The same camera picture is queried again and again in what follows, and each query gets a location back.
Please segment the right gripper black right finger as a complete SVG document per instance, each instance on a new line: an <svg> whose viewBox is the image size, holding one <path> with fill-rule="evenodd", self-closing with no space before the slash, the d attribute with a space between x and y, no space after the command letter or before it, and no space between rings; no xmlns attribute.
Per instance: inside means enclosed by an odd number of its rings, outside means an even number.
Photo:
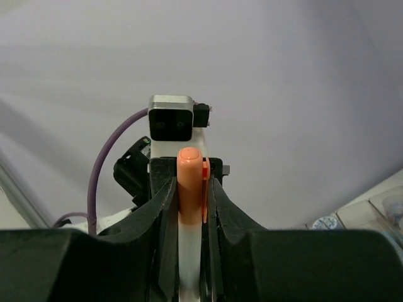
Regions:
<svg viewBox="0 0 403 302"><path fill-rule="evenodd" d="M402 261L371 230L268 230L209 182L210 301L401 301Z"/></svg>

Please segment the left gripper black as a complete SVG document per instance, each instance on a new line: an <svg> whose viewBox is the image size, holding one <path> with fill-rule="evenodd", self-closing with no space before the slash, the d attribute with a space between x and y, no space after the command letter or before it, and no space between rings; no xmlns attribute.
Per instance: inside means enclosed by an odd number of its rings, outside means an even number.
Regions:
<svg viewBox="0 0 403 302"><path fill-rule="evenodd" d="M149 163L149 200L151 200L165 185L176 177L176 157L153 158ZM222 184L224 176L230 174L230 166L224 165L220 158L210 157L210 175Z"/></svg>

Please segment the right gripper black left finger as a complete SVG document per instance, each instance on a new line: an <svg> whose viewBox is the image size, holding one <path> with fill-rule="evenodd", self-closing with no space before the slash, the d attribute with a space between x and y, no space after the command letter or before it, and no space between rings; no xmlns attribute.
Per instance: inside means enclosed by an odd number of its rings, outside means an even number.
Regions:
<svg viewBox="0 0 403 302"><path fill-rule="evenodd" d="M1 232L2 301L174 301L176 180L94 237L76 229Z"/></svg>

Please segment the clear grey highlighter marker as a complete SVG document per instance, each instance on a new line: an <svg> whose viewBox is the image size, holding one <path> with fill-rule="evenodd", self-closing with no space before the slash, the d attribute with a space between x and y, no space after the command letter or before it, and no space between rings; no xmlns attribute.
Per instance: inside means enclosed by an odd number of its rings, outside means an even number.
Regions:
<svg viewBox="0 0 403 302"><path fill-rule="evenodd" d="M195 147L177 156L179 300L200 300L203 157Z"/></svg>

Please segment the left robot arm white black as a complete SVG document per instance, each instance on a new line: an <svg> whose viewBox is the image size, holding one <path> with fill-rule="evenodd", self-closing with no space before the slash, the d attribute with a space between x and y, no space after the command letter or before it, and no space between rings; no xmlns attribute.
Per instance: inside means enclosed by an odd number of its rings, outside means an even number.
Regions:
<svg viewBox="0 0 403 302"><path fill-rule="evenodd" d="M114 179L132 195L137 207L100 230L97 237L103 240L128 242L146 235L166 238L176 234L176 157L151 160L151 143L147 139L137 141L114 165Z"/></svg>

